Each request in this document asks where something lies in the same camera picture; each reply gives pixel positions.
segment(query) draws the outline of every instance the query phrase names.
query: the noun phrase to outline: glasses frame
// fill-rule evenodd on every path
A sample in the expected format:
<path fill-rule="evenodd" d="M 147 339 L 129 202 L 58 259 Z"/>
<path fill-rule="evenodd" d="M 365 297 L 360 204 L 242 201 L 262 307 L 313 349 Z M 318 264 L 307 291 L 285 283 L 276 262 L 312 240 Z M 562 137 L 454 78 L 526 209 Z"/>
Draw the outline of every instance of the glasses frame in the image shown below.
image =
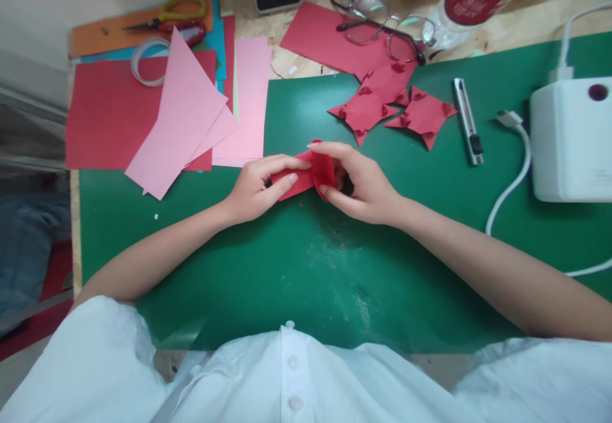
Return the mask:
<path fill-rule="evenodd" d="M 361 0 L 359 0 L 359 1 L 358 1 L 356 4 L 354 4 L 354 3 L 353 3 L 353 0 L 351 0 L 351 3 L 349 4 L 349 6 L 344 6 L 343 4 L 339 3 L 337 0 L 330 0 L 331 4 L 332 4 L 334 7 L 336 7 L 336 9 L 338 9 L 338 10 L 342 10 L 342 11 L 346 12 L 346 15 L 349 15 L 349 13 L 351 13 L 351 12 L 354 10 L 354 7 L 359 5 L 359 2 L 360 2 L 360 1 L 361 1 Z M 386 4 L 386 3 L 385 3 L 383 0 L 380 0 L 380 2 L 381 2 L 383 5 L 387 6 L 387 4 Z M 404 20 L 406 20 L 406 19 L 410 19 L 410 18 L 418 18 L 418 19 L 423 19 L 423 20 L 425 20 L 426 22 L 432 22 L 432 21 L 431 21 L 429 18 L 427 18 L 427 17 L 421 16 L 421 15 L 413 15 L 413 14 L 408 15 L 406 18 L 404 18 Z M 417 62 L 418 62 L 420 65 L 424 66 L 424 65 L 425 65 L 425 63 L 426 63 L 426 59 L 425 59 L 425 55 L 424 55 L 424 53 L 423 53 L 423 50 L 424 50 L 425 48 L 423 48 L 423 50 L 422 50 L 422 49 L 419 47 L 419 42 L 421 42 L 421 43 L 424 45 L 424 47 L 430 47 L 430 46 L 432 46 L 432 45 L 435 43 L 435 40 L 434 40 L 435 38 L 434 38 L 434 36 L 432 36 L 432 41 L 430 41 L 430 42 L 417 41 L 417 40 L 415 40 L 415 38 L 414 38 L 414 37 L 412 37 L 410 34 L 407 34 L 407 33 L 405 33 L 405 32 L 398 31 L 397 29 L 393 29 L 393 28 L 391 28 L 391 27 L 388 27 L 388 26 L 386 25 L 386 22 L 387 22 L 387 20 L 389 20 L 389 19 L 393 19 L 393 20 L 397 21 L 398 26 L 399 26 L 399 25 L 400 25 L 400 23 L 403 21 L 403 20 L 400 20 L 400 19 L 399 19 L 399 17 L 394 16 L 394 15 L 391 15 L 391 16 L 387 16 L 387 18 L 386 18 L 386 20 L 385 20 L 385 22 L 384 22 L 383 24 L 378 23 L 378 22 L 373 21 L 373 20 L 368 20 L 368 19 L 366 19 L 366 20 L 363 20 L 363 21 L 356 21 L 356 22 L 352 22 L 352 23 L 347 23 L 347 22 L 346 22 L 346 23 L 339 24 L 339 25 L 336 27 L 336 31 L 338 31 L 338 32 L 345 32 L 345 31 L 347 31 L 348 29 L 350 29 L 351 27 L 354 27 L 354 26 L 360 26 L 360 25 L 362 25 L 362 24 L 364 24 L 364 23 L 370 24 L 370 25 L 372 25 L 372 26 L 376 26 L 376 27 L 378 28 L 378 31 L 376 32 L 376 34 L 375 34 L 375 35 L 373 35 L 373 36 L 372 36 L 372 39 L 370 39 L 370 41 L 373 41 L 374 39 L 376 39 L 376 38 L 377 38 L 377 37 L 380 35 L 380 33 L 381 33 L 381 32 L 383 32 L 383 31 L 384 31 L 385 33 L 389 34 L 389 35 L 387 36 L 387 42 L 386 42 L 386 43 L 387 43 L 387 48 L 388 48 L 388 54 L 389 54 L 389 56 L 390 56 L 391 58 L 396 59 L 396 58 L 395 58 L 395 56 L 393 56 L 393 55 L 391 54 L 391 50 L 390 50 L 391 40 L 393 39 L 393 36 L 394 36 L 394 35 L 396 35 L 396 36 L 398 36 L 398 37 L 402 37 L 404 40 L 407 40 L 407 41 L 408 41 L 408 42 L 409 42 L 409 43 L 412 45 L 412 47 L 413 47 L 413 49 L 414 49 L 414 53 L 416 54 L 416 60 L 417 60 Z M 433 25 L 433 35 L 435 35 L 435 25 Z M 348 35 L 347 35 L 347 39 L 348 39 L 349 41 L 351 41 L 351 42 L 353 42 L 353 43 L 357 44 L 357 45 L 366 45 L 367 43 L 369 43 L 369 42 L 365 42 L 365 43 L 356 42 L 356 41 L 352 40 L 352 39 L 350 38 L 350 36 L 348 36 Z"/>

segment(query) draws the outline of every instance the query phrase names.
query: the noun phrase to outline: sleeve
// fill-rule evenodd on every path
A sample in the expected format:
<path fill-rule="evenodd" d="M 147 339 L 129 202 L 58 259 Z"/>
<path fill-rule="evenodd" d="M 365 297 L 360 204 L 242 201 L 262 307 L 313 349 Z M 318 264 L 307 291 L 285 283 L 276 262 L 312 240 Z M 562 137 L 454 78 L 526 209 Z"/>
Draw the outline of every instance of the sleeve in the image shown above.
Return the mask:
<path fill-rule="evenodd" d="M 510 339 L 475 360 L 453 394 L 487 422 L 609 422 L 612 343 Z"/>
<path fill-rule="evenodd" d="M 166 398 L 135 308 L 99 296 L 61 323 L 2 422 L 148 422 Z"/>

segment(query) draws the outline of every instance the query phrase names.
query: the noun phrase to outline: green cutting mat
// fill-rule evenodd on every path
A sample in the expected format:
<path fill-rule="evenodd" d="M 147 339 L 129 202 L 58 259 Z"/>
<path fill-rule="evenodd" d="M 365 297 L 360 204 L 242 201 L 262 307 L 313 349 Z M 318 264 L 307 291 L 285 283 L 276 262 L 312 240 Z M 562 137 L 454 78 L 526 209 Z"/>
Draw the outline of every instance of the green cutting mat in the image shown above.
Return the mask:
<path fill-rule="evenodd" d="M 577 76 L 610 75 L 610 45 L 612 33 L 573 40 Z M 457 117 L 444 125 L 432 152 L 419 137 L 382 124 L 361 151 L 401 194 L 482 230 L 523 159 L 518 136 L 492 120 L 500 109 L 527 116 L 528 98 L 546 83 L 557 53 L 557 43 L 546 43 L 416 70 L 411 84 L 448 102 L 454 102 L 451 80 L 466 80 L 484 165 L 469 166 Z M 296 154 L 313 138 L 356 146 L 326 110 L 357 88 L 350 75 L 271 81 L 265 154 Z M 183 172 L 158 202 L 120 171 L 81 170 L 84 279 L 141 238 L 222 200 L 237 176 L 235 168 Z M 543 203 L 526 181 L 507 199 L 493 233 L 562 270 L 580 269 L 612 255 L 612 204 Z M 612 271 L 581 281 L 612 299 Z M 138 309 L 161 348 L 217 348 L 289 319 L 323 343 L 370 341 L 400 352 L 471 352 L 520 335 L 410 237 L 352 220 L 314 189 L 214 237 Z"/>

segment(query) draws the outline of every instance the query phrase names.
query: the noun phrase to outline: eyeglasses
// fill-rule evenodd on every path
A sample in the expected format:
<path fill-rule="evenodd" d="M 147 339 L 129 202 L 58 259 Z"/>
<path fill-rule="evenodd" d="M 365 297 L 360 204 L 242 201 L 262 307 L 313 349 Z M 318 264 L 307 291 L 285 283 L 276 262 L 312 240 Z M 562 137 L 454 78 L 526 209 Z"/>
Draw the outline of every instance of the eyeglasses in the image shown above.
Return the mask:
<path fill-rule="evenodd" d="M 346 38 L 357 45 L 374 41 L 381 32 L 387 36 L 387 54 L 396 61 L 416 60 L 425 64 L 425 48 L 435 43 L 435 24 L 429 18 L 410 14 L 406 18 L 389 15 L 389 7 L 383 0 L 330 0 L 344 12 L 346 21 L 336 27 L 345 32 Z"/>

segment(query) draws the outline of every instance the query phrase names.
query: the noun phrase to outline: scissors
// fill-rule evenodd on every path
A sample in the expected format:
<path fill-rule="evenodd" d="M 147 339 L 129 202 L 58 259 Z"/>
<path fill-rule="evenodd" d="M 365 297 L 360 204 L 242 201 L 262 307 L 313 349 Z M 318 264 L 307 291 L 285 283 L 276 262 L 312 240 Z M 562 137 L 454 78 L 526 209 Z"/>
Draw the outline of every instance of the scissors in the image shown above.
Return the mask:
<path fill-rule="evenodd" d="M 172 11 L 172 9 L 181 2 L 195 2 L 200 6 L 200 9 L 196 13 L 177 13 Z M 198 33 L 187 40 L 187 44 L 193 47 L 201 42 L 206 35 L 206 24 L 204 23 L 205 15 L 206 2 L 204 2 L 204 0 L 169 0 L 161 8 L 157 18 L 153 18 L 146 23 L 124 27 L 123 30 L 160 31 L 164 34 L 171 34 L 174 27 L 182 31 L 188 27 L 197 26 L 200 28 Z"/>

